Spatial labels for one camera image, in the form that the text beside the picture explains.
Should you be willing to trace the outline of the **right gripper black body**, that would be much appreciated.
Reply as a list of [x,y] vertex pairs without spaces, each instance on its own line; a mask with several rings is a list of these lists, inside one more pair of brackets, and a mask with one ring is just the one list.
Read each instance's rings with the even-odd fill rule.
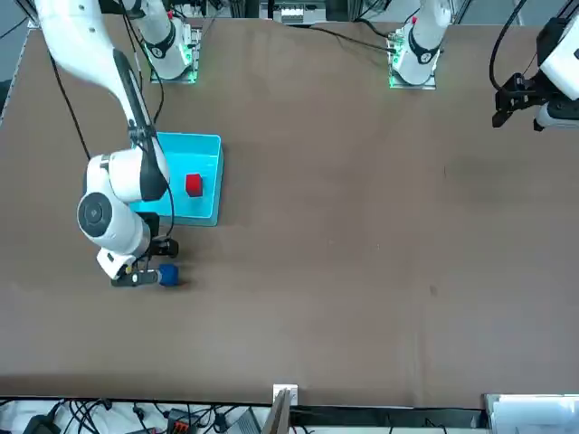
[[145,253],[159,253],[160,242],[156,240],[156,237],[159,234],[159,215],[155,212],[142,212],[141,218],[148,229],[148,245]]

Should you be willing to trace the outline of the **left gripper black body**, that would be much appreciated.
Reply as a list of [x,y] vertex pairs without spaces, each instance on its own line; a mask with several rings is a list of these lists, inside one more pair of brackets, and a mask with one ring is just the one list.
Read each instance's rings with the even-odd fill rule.
[[548,101],[550,81],[543,72],[537,72],[530,78],[517,72],[509,79],[508,90],[508,100],[515,108],[528,108]]

